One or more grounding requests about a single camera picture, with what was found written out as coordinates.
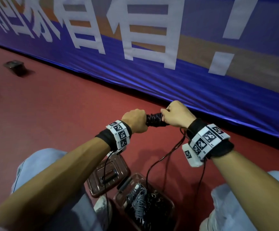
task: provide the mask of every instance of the light blue jeans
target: light blue jeans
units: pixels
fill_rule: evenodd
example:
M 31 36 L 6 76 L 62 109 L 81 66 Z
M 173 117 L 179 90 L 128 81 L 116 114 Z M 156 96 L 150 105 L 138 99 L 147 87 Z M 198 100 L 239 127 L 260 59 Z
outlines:
M 32 154 L 18 167 L 11 193 L 66 153 L 65 151 L 47 148 Z M 63 208 L 44 225 L 43 230 L 102 231 L 84 186 L 73 197 L 69 198 Z

